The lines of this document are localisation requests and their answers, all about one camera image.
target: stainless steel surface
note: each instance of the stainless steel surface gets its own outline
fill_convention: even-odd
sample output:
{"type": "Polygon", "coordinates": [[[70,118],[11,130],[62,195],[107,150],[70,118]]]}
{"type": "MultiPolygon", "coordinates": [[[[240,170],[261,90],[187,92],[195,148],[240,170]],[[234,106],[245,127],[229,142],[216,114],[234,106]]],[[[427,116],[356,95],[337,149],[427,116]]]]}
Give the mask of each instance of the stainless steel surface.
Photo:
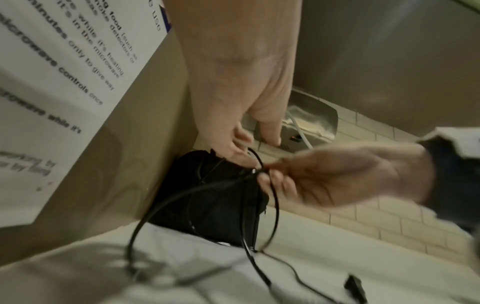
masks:
{"type": "Polygon", "coordinates": [[[293,84],[416,135],[478,126],[479,37],[452,0],[304,0],[293,84]]]}
{"type": "MultiPolygon", "coordinates": [[[[289,111],[302,128],[312,146],[331,143],[337,134],[339,116],[331,106],[318,99],[292,91],[288,101],[289,111]]],[[[253,133],[255,139],[263,141],[257,124],[253,133]]],[[[283,119],[280,148],[288,152],[307,149],[290,118],[283,119]]]]}

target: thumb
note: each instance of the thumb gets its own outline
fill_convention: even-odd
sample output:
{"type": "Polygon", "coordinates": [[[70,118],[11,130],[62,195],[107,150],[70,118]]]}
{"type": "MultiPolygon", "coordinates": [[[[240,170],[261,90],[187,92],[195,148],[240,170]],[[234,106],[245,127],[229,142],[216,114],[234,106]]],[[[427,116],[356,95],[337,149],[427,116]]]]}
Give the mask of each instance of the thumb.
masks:
{"type": "Polygon", "coordinates": [[[278,147],[282,140],[280,139],[280,131],[282,130],[282,119],[274,122],[259,122],[260,133],[266,143],[271,146],[278,147]]]}

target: black pouch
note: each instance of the black pouch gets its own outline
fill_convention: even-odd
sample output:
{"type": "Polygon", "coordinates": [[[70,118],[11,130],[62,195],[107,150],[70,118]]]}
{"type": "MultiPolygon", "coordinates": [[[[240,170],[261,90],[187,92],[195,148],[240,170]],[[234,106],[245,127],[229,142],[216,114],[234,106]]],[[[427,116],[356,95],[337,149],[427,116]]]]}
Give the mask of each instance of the black pouch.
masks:
{"type": "MultiPolygon", "coordinates": [[[[232,179],[245,172],[245,168],[223,161],[212,151],[192,151],[175,161],[168,171],[152,204],[169,196],[198,186],[232,179]]],[[[150,223],[181,232],[199,235],[207,239],[242,246],[240,236],[240,205],[245,200],[245,241],[254,248],[257,239],[260,214],[269,197],[262,192],[256,179],[246,180],[224,190],[206,190],[175,201],[157,212],[150,223]]]]}

